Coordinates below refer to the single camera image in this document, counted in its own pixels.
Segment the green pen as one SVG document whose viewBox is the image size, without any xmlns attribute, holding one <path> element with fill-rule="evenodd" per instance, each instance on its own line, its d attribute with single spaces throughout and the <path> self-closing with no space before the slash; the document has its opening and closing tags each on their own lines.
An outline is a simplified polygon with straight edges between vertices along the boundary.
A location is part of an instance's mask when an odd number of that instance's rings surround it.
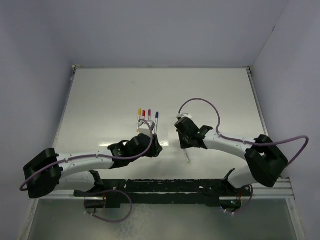
<svg viewBox="0 0 320 240">
<path fill-rule="evenodd" d="M 184 152 L 185 159 L 186 159 L 187 163 L 190 164 L 191 161 L 190 161 L 190 157 L 189 157 L 188 151 L 186 149 L 184 149 L 183 152 Z"/>
</svg>

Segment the red pen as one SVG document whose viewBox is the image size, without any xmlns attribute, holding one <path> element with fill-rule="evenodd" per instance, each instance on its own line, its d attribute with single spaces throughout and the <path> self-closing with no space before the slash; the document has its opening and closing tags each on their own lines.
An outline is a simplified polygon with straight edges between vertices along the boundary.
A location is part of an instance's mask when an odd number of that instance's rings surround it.
<svg viewBox="0 0 320 240">
<path fill-rule="evenodd" d="M 145 110 L 142 110 L 142 119 L 146 119 L 146 111 Z"/>
</svg>

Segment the blue pen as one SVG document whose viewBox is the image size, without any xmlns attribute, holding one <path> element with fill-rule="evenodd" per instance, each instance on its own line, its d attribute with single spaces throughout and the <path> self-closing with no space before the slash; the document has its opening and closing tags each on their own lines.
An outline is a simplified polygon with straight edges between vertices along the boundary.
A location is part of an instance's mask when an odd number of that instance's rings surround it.
<svg viewBox="0 0 320 240">
<path fill-rule="evenodd" d="M 156 116 L 155 116 L 154 134 L 157 134 L 157 131 L 158 131 L 158 125 L 159 125 L 159 119 L 156 119 Z"/>
</svg>

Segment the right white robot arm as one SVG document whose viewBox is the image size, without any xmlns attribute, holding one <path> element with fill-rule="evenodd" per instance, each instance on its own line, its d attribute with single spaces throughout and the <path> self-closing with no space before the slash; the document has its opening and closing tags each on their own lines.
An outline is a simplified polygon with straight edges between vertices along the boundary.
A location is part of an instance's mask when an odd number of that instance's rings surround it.
<svg viewBox="0 0 320 240">
<path fill-rule="evenodd" d="M 228 196 L 235 195 L 240 188 L 259 183 L 272 188 L 289 161 L 272 140 L 261 134 L 248 143 L 225 139 L 211 126 L 197 127 L 189 117 L 181 117 L 174 124 L 182 149 L 200 148 L 221 151 L 246 161 L 246 166 L 231 169 L 223 178 L 222 190 Z"/>
</svg>

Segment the yellow pen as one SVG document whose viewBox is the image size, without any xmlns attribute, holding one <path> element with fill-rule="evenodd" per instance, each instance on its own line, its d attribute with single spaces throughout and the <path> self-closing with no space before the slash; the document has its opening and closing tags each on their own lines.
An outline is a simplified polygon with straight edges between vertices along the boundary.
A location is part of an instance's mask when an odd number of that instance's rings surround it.
<svg viewBox="0 0 320 240">
<path fill-rule="evenodd" d="M 139 126 L 140 126 L 141 116 L 142 116 L 142 114 L 141 114 L 141 115 L 138 115 L 138 113 L 137 113 L 137 128 L 136 128 L 136 131 L 137 131 L 137 132 L 139 132 Z"/>
</svg>

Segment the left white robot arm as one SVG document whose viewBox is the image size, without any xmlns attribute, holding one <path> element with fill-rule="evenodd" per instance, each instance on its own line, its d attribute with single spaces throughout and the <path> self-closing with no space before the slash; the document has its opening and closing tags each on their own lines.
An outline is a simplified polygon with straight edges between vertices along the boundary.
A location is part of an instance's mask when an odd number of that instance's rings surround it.
<svg viewBox="0 0 320 240">
<path fill-rule="evenodd" d="M 54 148 L 47 148 L 23 167 L 25 182 L 20 190 L 30 199 L 60 190 L 98 196 L 103 191 L 99 170 L 123 168 L 142 157 L 156 158 L 162 150 L 156 134 L 143 133 L 88 153 L 58 154 Z"/>
</svg>

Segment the pink pen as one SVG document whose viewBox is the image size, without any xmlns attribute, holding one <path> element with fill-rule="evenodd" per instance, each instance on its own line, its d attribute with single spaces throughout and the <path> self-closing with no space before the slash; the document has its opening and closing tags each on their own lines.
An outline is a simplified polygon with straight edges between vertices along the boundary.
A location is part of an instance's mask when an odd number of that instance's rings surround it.
<svg viewBox="0 0 320 240">
<path fill-rule="evenodd" d="M 152 120 L 152 110 L 151 110 L 151 109 L 149 109 L 149 110 L 147 111 L 147 120 L 148 120 L 148 121 L 151 121 L 151 120 Z"/>
</svg>

